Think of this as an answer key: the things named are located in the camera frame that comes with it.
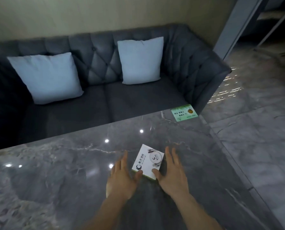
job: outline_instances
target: white card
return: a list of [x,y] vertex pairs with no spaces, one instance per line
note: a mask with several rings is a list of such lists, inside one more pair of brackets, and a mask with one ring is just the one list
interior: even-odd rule
[[164,153],[143,144],[133,164],[132,170],[135,172],[142,170],[143,175],[156,180],[152,169],[159,170],[163,158]]

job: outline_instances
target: sofa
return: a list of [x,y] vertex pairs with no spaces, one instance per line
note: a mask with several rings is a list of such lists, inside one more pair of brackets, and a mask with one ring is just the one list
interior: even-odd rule
[[[161,79],[122,84],[117,41],[161,36]],[[66,52],[72,53],[84,94],[34,104],[6,57]],[[230,72],[184,24],[0,42],[0,149],[188,103],[200,114]]]

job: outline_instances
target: forearm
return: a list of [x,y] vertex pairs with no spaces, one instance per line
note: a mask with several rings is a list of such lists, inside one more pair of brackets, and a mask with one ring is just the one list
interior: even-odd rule
[[126,200],[111,194],[103,201],[97,215],[82,230],[111,230],[125,203]]
[[222,230],[189,193],[173,197],[188,230]]

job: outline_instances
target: person's left hand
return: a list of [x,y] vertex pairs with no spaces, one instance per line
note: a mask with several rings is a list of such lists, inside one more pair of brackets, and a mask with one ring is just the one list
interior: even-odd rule
[[136,172],[134,178],[131,178],[127,169],[127,151],[124,152],[123,158],[118,160],[110,172],[110,177],[106,184],[106,197],[116,195],[124,200],[130,199],[142,176],[142,170]]

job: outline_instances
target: tufted sofa backrest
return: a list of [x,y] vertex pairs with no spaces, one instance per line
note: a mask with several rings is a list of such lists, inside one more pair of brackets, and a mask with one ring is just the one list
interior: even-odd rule
[[119,40],[148,40],[163,36],[165,51],[179,26],[187,27],[182,24],[170,24],[159,27],[0,42],[0,64],[11,67],[7,56],[57,55],[71,52],[80,78],[88,85],[120,81],[122,69],[117,48]]

